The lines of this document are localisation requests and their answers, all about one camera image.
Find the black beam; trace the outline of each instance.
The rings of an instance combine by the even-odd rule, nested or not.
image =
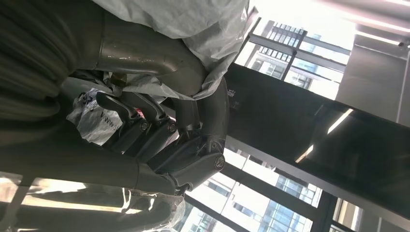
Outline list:
[[[330,193],[322,191],[322,195],[317,208],[317,218],[313,221],[310,232],[329,232],[333,223],[333,214],[335,212],[337,197]]]
[[[316,220],[315,207],[229,163],[225,164],[221,173],[310,220]]]

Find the gray machine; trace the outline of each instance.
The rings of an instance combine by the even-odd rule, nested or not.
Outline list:
[[[173,99],[176,122],[149,95],[120,91],[123,74],[141,73],[198,93],[207,71],[180,40],[86,0],[1,1],[0,21],[0,178],[9,190],[0,199],[0,231],[170,226],[184,192],[223,168],[224,80],[203,100]],[[98,93],[97,102],[123,123],[98,146],[65,120],[71,102],[60,86],[67,76],[100,83],[102,71],[114,73],[112,92]]]

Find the curved metal tube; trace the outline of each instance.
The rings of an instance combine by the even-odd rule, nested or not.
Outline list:
[[[10,60],[8,56],[15,60],[13,63],[3,62],[0,74],[10,77],[3,85],[6,89],[24,97],[14,97],[19,100],[20,107],[14,107],[13,114],[0,111],[0,118],[29,122],[55,115],[58,104],[46,102],[44,98],[57,96],[59,85],[75,69],[155,74],[160,81],[182,94],[193,95],[201,90],[207,72],[182,41],[118,19],[91,1],[45,2],[47,4],[44,1],[2,2],[6,7],[0,12],[8,17],[0,18],[7,22],[3,23],[7,28],[4,38],[10,39],[0,44],[0,49],[6,52],[5,56],[0,54],[0,60]],[[28,82],[28,76],[37,81]],[[200,118],[204,122],[204,134],[224,140],[228,113],[224,100],[227,101],[227,97],[225,89],[219,91],[220,94],[200,101],[205,107],[200,109],[203,112]],[[39,113],[28,114],[26,109],[31,106]]]

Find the black hose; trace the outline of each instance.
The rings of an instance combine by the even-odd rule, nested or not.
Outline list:
[[[51,98],[76,66],[75,40],[43,1],[0,1],[0,119],[55,115]]]

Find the ceiling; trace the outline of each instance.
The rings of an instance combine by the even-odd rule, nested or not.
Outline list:
[[[410,6],[385,0],[332,0],[362,10],[410,21]]]

